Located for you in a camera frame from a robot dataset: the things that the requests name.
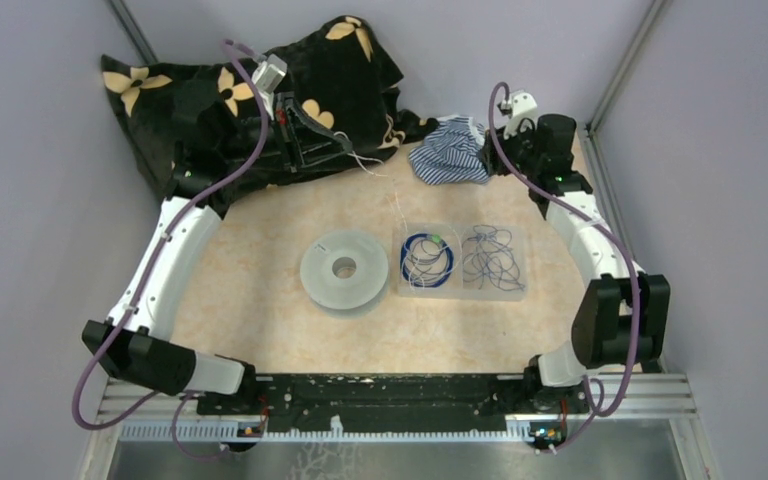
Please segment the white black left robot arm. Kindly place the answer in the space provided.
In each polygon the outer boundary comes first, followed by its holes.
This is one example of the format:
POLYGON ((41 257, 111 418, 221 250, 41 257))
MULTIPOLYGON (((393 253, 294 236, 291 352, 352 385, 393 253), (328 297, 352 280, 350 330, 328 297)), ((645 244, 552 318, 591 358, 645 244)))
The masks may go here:
POLYGON ((270 185, 339 170, 352 147, 341 115, 315 98, 246 84, 173 82, 128 90, 116 110, 160 215, 120 300, 82 339, 111 377, 153 392, 219 394, 237 414, 260 399, 254 367, 171 340, 183 291, 231 205, 270 185))

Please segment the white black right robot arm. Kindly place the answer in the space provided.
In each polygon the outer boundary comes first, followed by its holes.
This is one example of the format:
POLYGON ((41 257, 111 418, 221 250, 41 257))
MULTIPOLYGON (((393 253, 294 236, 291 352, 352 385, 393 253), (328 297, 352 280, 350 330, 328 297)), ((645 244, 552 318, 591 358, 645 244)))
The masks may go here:
POLYGON ((491 174, 529 181, 530 199, 566 245, 586 287, 569 341, 527 368, 535 377, 524 383, 523 398, 536 412, 559 403, 562 387, 625 363, 630 349, 638 364, 657 360, 666 330, 670 285, 635 263, 603 220, 592 186, 573 166, 576 127, 561 114, 518 120, 511 135, 488 129, 483 153, 491 174))

